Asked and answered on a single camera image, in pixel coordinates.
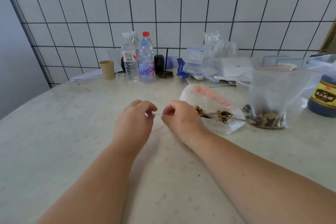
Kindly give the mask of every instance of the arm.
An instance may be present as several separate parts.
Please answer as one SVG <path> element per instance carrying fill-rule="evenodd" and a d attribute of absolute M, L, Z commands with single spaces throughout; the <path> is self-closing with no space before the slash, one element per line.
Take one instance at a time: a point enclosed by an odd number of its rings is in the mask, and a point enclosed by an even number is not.
<path fill-rule="evenodd" d="M 247 223 L 333 223 L 336 193 L 208 131 L 194 108 L 173 101 L 162 120 L 207 165 Z"/>
<path fill-rule="evenodd" d="M 152 131 L 157 108 L 136 100 L 115 124 L 113 141 L 37 224 L 119 223 L 132 164 Z"/>

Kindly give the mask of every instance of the white tabletop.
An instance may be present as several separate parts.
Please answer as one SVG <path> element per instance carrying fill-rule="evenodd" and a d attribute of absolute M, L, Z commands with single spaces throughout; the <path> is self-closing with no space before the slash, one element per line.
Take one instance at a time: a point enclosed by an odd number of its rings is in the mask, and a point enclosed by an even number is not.
<path fill-rule="evenodd" d="M 185 86 L 177 77 L 150 85 L 124 76 L 68 82 L 5 117 L 0 223 L 33 223 L 108 145 L 118 114 L 131 101 L 152 101 L 161 113 Z M 212 89 L 239 107 L 245 104 L 233 86 Z M 162 125 L 156 117 L 153 130 Z M 226 138 L 336 191 L 335 135 L 336 119 L 304 110 L 286 130 L 245 124 Z M 132 167 L 122 222 L 245 223 L 204 164 L 167 127 L 151 134 Z"/>

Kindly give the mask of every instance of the person's left hand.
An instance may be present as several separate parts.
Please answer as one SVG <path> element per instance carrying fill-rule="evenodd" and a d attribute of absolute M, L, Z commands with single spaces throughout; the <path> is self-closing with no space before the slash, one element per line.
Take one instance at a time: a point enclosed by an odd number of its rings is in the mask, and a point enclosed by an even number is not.
<path fill-rule="evenodd" d="M 131 154 L 135 157 L 152 132 L 155 118 L 153 112 L 155 111 L 157 107 L 149 101 L 133 101 L 116 121 L 111 144 L 120 153 Z"/>

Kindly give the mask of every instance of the plain white wall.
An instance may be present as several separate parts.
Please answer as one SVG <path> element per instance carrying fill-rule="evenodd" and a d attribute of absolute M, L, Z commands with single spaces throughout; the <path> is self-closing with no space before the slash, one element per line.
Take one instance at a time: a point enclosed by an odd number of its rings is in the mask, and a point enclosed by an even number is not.
<path fill-rule="evenodd" d="M 0 120 L 49 89 L 10 0 L 0 0 Z"/>

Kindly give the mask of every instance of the metal spoon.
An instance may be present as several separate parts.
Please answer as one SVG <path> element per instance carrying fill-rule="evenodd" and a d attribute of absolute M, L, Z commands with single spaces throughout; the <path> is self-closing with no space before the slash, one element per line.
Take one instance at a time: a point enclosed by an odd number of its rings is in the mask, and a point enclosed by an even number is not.
<path fill-rule="evenodd" d="M 247 122 L 247 123 L 256 124 L 256 122 L 253 121 L 253 120 L 244 120 L 244 119 L 238 119 L 238 118 L 233 118 L 233 117 L 225 117 L 225 116 L 222 116 L 222 115 L 220 115 L 218 113 L 215 113 L 215 112 L 208 112 L 205 115 L 208 115 L 208 116 L 217 115 L 217 116 L 221 116 L 221 117 L 226 118 L 226 119 L 240 120 L 240 121 L 244 121 L 244 122 Z"/>

